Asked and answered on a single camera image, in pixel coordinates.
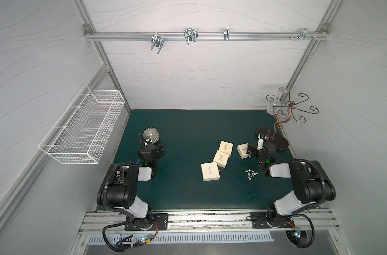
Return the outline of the cream jewelry box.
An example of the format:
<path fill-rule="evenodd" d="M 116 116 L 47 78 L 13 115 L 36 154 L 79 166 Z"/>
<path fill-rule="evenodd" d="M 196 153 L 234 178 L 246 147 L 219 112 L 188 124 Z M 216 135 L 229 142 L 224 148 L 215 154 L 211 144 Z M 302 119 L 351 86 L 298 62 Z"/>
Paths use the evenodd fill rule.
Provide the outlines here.
<path fill-rule="evenodd" d="M 214 156 L 213 162 L 215 162 L 217 166 L 225 168 L 227 165 L 228 159 L 229 159 L 229 154 L 217 151 Z"/>
<path fill-rule="evenodd" d="M 240 144 L 237 146 L 237 151 L 241 157 L 241 159 L 249 158 L 250 155 L 248 154 L 248 144 Z"/>
<path fill-rule="evenodd" d="M 225 154 L 228 154 L 229 156 L 231 156 L 233 147 L 234 147 L 234 145 L 232 143 L 229 143 L 226 141 L 221 141 L 218 150 L 222 153 L 225 153 Z"/>
<path fill-rule="evenodd" d="M 220 171 L 216 162 L 201 164 L 203 181 L 215 181 L 220 179 Z"/>

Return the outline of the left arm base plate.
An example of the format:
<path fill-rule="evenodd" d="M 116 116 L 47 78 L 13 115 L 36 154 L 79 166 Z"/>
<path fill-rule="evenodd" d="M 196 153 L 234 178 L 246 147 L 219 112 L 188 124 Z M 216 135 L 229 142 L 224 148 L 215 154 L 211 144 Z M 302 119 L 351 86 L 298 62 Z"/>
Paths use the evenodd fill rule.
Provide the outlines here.
<path fill-rule="evenodd" d="M 168 213 L 150 213 L 145 218 L 133 219 L 124 227 L 125 231 L 159 231 L 167 230 L 168 228 Z"/>

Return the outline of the cream jewelry box top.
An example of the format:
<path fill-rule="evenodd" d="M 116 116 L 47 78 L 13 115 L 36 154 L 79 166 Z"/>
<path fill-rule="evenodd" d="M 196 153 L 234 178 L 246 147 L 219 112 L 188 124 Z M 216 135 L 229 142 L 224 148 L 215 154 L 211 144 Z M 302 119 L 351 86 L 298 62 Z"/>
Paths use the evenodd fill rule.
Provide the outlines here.
<path fill-rule="evenodd" d="M 241 157 L 241 159 L 249 158 L 250 155 L 248 154 L 248 144 L 240 144 L 237 146 L 237 151 Z"/>

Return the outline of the cream jewelry box front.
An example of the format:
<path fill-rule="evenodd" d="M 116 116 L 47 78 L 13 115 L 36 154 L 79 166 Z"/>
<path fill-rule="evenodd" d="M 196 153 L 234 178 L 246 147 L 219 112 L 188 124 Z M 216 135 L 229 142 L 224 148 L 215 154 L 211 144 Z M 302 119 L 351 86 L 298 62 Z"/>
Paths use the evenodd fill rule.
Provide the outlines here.
<path fill-rule="evenodd" d="M 201 164 L 203 181 L 215 181 L 220 179 L 220 171 L 216 162 Z"/>

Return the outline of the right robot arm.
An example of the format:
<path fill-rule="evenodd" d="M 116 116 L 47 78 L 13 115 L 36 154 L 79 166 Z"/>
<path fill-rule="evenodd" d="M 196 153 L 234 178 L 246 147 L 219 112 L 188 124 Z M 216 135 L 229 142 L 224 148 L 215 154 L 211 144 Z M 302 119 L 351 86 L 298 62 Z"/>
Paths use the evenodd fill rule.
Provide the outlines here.
<path fill-rule="evenodd" d="M 258 158 L 259 172 L 266 177 L 290 179 L 293 190 L 275 200 L 260 219 L 277 227 L 280 222 L 312 207 L 336 198 L 336 189 L 316 160 L 276 161 L 276 147 L 270 142 L 270 131 L 257 132 L 256 146 L 248 145 L 247 154 Z"/>

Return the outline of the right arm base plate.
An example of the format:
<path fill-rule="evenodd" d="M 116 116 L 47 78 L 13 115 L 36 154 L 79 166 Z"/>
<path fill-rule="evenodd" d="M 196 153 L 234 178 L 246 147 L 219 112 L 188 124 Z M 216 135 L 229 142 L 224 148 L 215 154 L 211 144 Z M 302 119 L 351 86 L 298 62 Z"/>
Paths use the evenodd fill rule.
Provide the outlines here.
<path fill-rule="evenodd" d="M 276 215 L 269 211 L 252 211 L 245 219 L 255 229 L 293 228 L 295 226 L 290 217 Z"/>

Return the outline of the pearl flower earrings pair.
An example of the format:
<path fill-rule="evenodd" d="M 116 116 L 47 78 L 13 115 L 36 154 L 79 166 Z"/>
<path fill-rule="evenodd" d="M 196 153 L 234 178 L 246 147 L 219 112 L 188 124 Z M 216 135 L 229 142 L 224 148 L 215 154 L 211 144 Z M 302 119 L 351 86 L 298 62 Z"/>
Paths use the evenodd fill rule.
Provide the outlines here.
<path fill-rule="evenodd" d="M 253 177 L 258 175 L 258 173 L 253 170 L 245 170 L 244 173 L 246 174 L 248 180 L 252 180 Z"/>

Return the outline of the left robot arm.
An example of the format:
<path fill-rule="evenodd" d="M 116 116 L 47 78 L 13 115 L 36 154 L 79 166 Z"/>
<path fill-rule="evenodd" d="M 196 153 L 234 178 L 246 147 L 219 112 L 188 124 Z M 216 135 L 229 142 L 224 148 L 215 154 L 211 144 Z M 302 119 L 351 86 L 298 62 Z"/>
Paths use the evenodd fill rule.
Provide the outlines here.
<path fill-rule="evenodd" d="M 150 207 L 137 196 L 138 183 L 155 178 L 157 160 L 164 155 L 163 146 L 147 144 L 138 152 L 138 163 L 110 165 L 97 193 L 97 204 L 133 219 L 145 219 Z"/>

